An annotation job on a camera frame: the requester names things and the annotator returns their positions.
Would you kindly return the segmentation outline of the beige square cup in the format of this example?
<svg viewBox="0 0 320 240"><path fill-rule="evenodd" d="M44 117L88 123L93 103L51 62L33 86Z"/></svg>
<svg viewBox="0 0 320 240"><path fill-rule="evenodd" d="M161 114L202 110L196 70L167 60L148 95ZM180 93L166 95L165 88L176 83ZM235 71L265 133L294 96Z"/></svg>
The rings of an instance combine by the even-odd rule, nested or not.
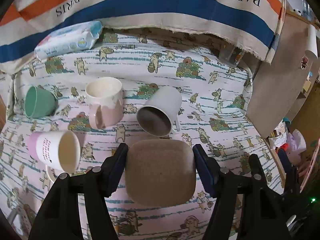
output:
<svg viewBox="0 0 320 240"><path fill-rule="evenodd" d="M170 207L192 198L196 187L194 154L180 140L148 139L130 146L125 187L137 204Z"/></svg>

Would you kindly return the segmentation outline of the green cup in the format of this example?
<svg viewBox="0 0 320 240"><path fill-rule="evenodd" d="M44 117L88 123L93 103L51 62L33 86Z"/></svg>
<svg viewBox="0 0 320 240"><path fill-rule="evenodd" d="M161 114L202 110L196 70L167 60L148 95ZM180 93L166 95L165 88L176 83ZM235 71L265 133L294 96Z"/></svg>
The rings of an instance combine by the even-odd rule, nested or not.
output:
<svg viewBox="0 0 320 240"><path fill-rule="evenodd" d="M24 100L24 111L29 118L51 115L57 108L55 96L48 90L31 86Z"/></svg>

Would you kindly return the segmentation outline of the white pink text mug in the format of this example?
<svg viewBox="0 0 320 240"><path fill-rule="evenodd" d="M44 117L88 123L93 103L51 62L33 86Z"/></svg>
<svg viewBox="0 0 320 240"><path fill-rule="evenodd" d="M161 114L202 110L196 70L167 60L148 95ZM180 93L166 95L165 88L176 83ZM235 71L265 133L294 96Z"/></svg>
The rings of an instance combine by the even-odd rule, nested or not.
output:
<svg viewBox="0 0 320 240"><path fill-rule="evenodd" d="M80 162L81 149L78 137L72 131L34 132L28 139L29 154L46 166L51 182L59 173L74 173Z"/></svg>

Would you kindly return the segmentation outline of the wooden shelf unit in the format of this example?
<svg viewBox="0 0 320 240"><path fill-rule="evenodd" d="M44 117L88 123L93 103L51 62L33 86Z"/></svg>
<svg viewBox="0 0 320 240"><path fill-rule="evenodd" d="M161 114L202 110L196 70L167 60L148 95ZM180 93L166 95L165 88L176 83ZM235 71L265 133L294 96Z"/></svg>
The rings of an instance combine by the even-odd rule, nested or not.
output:
<svg viewBox="0 0 320 240"><path fill-rule="evenodd" d="M311 141L308 136L307 125L311 123L311 115L316 110L312 105L319 71L319 58L309 59L308 67L301 69L301 59L305 54L308 26L310 23L293 12L287 12L280 36L278 52L283 69L283 85L286 117L292 121L290 130L299 130L306 142Z"/></svg>

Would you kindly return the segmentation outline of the cat print bed sheet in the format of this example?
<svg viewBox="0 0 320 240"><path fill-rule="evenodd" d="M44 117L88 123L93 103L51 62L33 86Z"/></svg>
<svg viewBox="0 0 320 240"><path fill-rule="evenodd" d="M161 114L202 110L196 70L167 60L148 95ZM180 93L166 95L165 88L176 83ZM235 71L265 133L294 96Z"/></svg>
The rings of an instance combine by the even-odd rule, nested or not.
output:
<svg viewBox="0 0 320 240"><path fill-rule="evenodd" d="M107 32L1 70L1 213L18 239L240 238L249 195L284 184L246 116L247 66L210 38Z"/></svg>

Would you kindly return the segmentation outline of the grey white mug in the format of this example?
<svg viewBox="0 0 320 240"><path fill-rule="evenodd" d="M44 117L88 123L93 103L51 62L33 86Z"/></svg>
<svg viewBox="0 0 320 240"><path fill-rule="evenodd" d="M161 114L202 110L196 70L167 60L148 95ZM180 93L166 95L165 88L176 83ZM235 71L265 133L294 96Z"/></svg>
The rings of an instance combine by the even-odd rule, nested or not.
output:
<svg viewBox="0 0 320 240"><path fill-rule="evenodd" d="M166 137L170 133L181 131L178 112L182 105L182 96L174 87L161 87L137 111L140 127L150 135Z"/></svg>

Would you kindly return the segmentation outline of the pink and cream mug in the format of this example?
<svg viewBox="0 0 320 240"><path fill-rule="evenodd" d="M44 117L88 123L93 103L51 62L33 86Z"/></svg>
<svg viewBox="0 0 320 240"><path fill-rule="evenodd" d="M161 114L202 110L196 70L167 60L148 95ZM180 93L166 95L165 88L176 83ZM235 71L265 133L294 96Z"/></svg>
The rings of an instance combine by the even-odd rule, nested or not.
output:
<svg viewBox="0 0 320 240"><path fill-rule="evenodd" d="M124 116L123 86L114 77L101 77L90 82L85 89L89 104L89 124L102 129L120 122Z"/></svg>

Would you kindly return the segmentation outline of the cartoon sticker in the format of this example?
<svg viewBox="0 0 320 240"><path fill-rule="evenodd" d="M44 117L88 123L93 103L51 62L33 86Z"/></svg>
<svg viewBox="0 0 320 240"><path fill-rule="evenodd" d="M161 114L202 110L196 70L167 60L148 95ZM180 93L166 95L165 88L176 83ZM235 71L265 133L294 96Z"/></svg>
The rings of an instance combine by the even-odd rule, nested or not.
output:
<svg viewBox="0 0 320 240"><path fill-rule="evenodd" d="M301 59L301 69L306 69L308 67L309 58L304 55Z"/></svg>

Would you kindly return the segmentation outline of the white lamp tube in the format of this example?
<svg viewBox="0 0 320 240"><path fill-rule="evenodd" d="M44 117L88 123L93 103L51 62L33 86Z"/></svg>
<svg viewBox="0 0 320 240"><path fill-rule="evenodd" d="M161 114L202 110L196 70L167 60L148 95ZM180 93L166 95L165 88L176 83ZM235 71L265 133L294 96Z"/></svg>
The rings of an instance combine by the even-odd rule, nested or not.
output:
<svg viewBox="0 0 320 240"><path fill-rule="evenodd" d="M308 35L306 39L305 54L311 60L318 59L317 52L317 30L313 25L308 26Z"/></svg>

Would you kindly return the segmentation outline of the wet wipes pack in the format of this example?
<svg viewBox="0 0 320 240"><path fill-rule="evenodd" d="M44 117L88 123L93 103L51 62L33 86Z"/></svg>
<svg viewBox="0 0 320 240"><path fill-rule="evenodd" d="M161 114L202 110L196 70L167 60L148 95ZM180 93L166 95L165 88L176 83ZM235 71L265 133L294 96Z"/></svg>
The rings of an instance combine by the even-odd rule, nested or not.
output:
<svg viewBox="0 0 320 240"><path fill-rule="evenodd" d="M58 29L48 34L34 49L39 60L91 49L103 31L100 21L89 21Z"/></svg>

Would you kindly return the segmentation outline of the striped Paris blanket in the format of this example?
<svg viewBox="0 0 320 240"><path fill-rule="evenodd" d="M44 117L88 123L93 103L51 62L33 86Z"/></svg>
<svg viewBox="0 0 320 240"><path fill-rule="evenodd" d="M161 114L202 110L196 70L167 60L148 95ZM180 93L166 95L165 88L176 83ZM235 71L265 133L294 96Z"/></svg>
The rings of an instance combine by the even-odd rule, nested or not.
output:
<svg viewBox="0 0 320 240"><path fill-rule="evenodd" d="M284 15L285 0L13 0L1 19L1 70L17 72L49 33L91 20L212 34L271 63Z"/></svg>

